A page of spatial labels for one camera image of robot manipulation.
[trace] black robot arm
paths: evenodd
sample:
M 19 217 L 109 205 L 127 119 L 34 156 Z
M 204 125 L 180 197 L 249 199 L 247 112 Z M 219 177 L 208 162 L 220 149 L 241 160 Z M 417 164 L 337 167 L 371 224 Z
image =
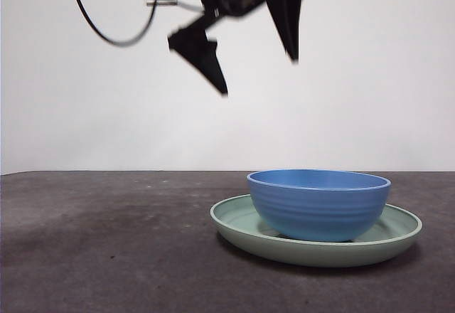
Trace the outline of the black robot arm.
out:
M 299 59 L 299 18 L 301 0 L 201 0 L 204 14 L 189 26 L 168 37 L 175 50 L 197 68 L 222 94 L 228 89 L 216 56 L 216 41 L 209 41 L 205 30 L 224 16 L 244 16 L 266 3 L 285 51 Z

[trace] power cord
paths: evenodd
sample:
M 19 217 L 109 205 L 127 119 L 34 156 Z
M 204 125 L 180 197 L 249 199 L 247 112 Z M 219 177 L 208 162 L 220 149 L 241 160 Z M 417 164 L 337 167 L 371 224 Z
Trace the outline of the power cord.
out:
M 127 46 L 132 46 L 134 45 L 135 43 L 137 43 L 138 41 L 141 40 L 142 37 L 144 37 L 145 33 L 149 30 L 150 28 L 150 25 L 151 25 L 151 22 L 153 21 L 153 18 L 154 18 L 154 15 L 155 15 L 155 10 L 156 10 L 156 0 L 153 2 L 153 7 L 151 9 L 151 12 L 150 12 L 150 17 L 149 17 L 149 20 L 147 21 L 147 23 L 145 24 L 145 27 L 142 29 L 141 32 L 139 32 L 139 34 L 131 39 L 129 39 L 128 41 L 115 41 L 111 38 L 108 38 L 106 37 L 103 33 L 101 33 L 101 31 L 94 25 L 92 19 L 90 19 L 90 17 L 88 16 L 85 8 L 84 8 L 84 5 L 82 5 L 82 2 L 81 0 L 76 0 L 85 20 L 88 22 L 88 24 L 90 25 L 90 27 L 93 29 L 93 31 L 95 31 L 95 33 L 101 37 L 101 39 L 103 39 L 104 41 L 108 42 L 109 44 L 112 44 L 114 46 L 119 46 L 119 47 L 127 47 Z

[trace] table surface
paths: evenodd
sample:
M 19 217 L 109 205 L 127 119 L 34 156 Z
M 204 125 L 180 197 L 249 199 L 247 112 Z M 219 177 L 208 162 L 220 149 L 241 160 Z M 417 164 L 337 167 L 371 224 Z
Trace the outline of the table surface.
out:
M 2 176 L 2 312 L 455 312 L 455 172 L 372 173 L 424 227 L 400 256 L 346 269 L 224 240 L 209 210 L 248 193 L 245 171 Z

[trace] green plate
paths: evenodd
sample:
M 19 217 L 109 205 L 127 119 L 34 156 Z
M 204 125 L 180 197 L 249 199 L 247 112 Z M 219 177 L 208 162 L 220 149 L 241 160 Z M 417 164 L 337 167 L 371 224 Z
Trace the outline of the green plate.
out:
M 281 235 L 260 218 L 250 195 L 225 199 L 215 204 L 210 214 L 220 234 L 240 249 L 270 260 L 312 267 L 355 267 L 388 260 L 408 249 L 422 229 L 416 215 L 388 204 L 369 231 L 343 243 Z

